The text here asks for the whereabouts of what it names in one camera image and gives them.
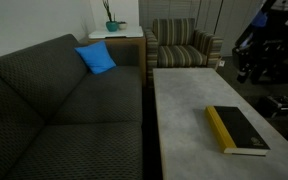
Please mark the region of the large book black yellow cover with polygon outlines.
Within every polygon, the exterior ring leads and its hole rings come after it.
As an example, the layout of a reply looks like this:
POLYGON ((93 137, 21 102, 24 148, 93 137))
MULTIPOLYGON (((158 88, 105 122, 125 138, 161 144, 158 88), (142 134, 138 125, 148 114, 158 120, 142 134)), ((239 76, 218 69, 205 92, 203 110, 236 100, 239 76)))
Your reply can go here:
POLYGON ((270 150, 238 107, 207 106, 205 116, 223 153, 265 156, 270 150))

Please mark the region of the wooden side table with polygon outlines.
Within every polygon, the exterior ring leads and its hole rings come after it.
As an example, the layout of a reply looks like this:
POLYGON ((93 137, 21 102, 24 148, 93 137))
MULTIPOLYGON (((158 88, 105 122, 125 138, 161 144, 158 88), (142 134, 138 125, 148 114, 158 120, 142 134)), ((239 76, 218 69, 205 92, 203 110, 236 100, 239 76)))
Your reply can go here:
MULTIPOLYGON (((102 38, 101 39, 117 66, 137 66, 139 68, 141 83, 146 83, 146 39, 139 38, 102 38)), ((100 39, 89 39, 87 45, 101 41, 100 39)))

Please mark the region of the blue throw pillow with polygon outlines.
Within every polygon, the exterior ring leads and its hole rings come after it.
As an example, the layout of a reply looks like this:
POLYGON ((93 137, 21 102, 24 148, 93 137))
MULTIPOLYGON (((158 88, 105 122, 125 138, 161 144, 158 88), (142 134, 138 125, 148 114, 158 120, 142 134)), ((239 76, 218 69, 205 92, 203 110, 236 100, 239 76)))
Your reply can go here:
POLYGON ((116 66, 104 41, 77 47, 75 51, 82 57, 93 74, 103 73, 116 66))

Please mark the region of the small white plant pot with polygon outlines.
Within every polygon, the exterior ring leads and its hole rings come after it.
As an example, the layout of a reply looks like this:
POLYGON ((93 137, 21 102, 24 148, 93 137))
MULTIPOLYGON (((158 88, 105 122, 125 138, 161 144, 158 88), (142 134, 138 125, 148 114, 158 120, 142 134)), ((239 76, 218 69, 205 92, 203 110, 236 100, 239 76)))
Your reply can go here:
POLYGON ((124 21, 119 22, 118 25, 120 30, 125 30, 128 26, 128 24, 124 21))

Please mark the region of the teal plant pot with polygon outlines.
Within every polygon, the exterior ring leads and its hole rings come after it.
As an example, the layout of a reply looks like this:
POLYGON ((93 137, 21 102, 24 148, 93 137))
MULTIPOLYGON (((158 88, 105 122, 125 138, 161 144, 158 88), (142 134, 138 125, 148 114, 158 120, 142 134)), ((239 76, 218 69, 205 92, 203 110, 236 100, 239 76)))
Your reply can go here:
POLYGON ((109 32, 116 32, 118 30, 118 22, 115 20, 115 16, 110 11, 109 1, 102 0, 102 3, 108 16, 108 21, 106 22, 106 28, 109 32))

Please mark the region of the grey coffee table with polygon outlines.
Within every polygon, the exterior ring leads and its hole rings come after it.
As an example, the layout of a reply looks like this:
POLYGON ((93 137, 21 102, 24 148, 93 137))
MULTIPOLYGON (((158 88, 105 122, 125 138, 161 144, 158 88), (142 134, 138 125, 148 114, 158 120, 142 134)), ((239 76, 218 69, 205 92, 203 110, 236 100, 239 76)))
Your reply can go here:
POLYGON ((288 180, 288 141, 211 68, 153 71, 164 180, 288 180), (270 147, 266 156, 221 152, 208 105, 235 106, 270 147))

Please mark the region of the dark grey patterned sofa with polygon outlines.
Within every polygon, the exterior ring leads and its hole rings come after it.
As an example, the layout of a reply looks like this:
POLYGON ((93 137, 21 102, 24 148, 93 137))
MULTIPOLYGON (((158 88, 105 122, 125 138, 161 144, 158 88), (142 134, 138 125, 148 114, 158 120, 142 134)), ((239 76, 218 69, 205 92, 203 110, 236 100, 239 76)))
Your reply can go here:
POLYGON ((143 180, 139 68, 93 74, 79 46, 0 57, 0 180, 143 180))

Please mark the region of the black case on floor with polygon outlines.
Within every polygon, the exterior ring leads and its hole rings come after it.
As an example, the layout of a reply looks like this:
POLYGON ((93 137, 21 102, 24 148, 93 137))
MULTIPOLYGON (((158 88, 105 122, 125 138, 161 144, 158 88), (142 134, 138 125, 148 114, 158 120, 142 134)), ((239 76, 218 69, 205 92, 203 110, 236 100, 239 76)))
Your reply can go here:
POLYGON ((256 110, 267 118, 288 117, 288 96, 261 97, 256 104, 256 110))

